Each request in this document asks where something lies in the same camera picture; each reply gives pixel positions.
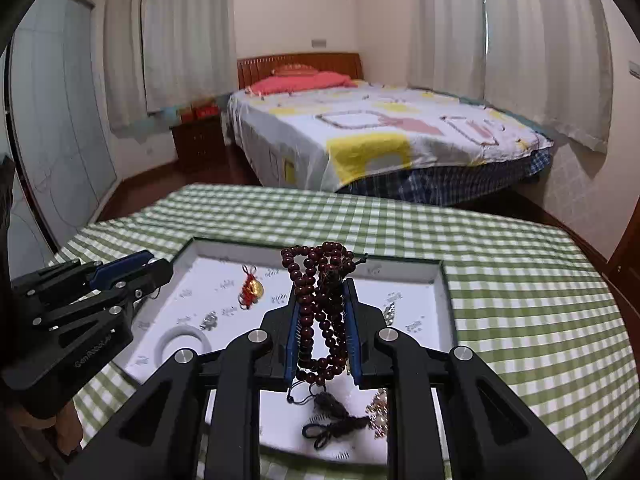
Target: headboard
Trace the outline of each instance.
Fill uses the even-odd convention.
[[[238,59],[238,88],[245,88],[271,75],[280,65],[301,63],[318,70],[328,70],[362,79],[362,64],[357,52],[302,52],[300,54],[274,54]]]

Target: wall switch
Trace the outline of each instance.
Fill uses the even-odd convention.
[[[633,61],[629,61],[629,73],[633,77],[640,79],[640,65],[638,65],[638,63],[634,63]]]

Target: bead necklace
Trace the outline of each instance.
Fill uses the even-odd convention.
[[[280,254],[282,266],[289,271],[300,305],[300,352],[296,379],[324,386],[326,381],[340,375],[347,364],[342,280],[356,270],[357,265],[366,262],[367,255],[354,262],[353,253],[338,242],[325,242],[311,248],[294,246],[281,250]],[[294,261],[296,256],[305,256],[304,272]],[[327,357],[319,359],[311,357],[314,320],[319,323],[324,344],[329,350]]]

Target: pillow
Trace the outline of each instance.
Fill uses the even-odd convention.
[[[320,90],[338,86],[356,87],[348,75],[336,72],[318,72],[315,75],[271,76],[246,88],[247,93],[269,95],[300,92],[303,90]]]
[[[315,75],[317,73],[318,69],[300,63],[282,65],[271,70],[271,75],[279,76]]]

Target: sliding wardrobe door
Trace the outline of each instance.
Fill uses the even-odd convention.
[[[0,56],[0,74],[4,74],[4,53]],[[0,105],[4,109],[4,85],[0,84]],[[0,158],[11,154],[4,118],[0,118]],[[11,278],[41,269],[52,259],[47,245],[18,181],[14,177],[14,204],[9,218],[8,252]]]
[[[115,181],[95,100],[90,9],[79,0],[36,0],[16,30],[10,63],[24,178],[62,246]]]

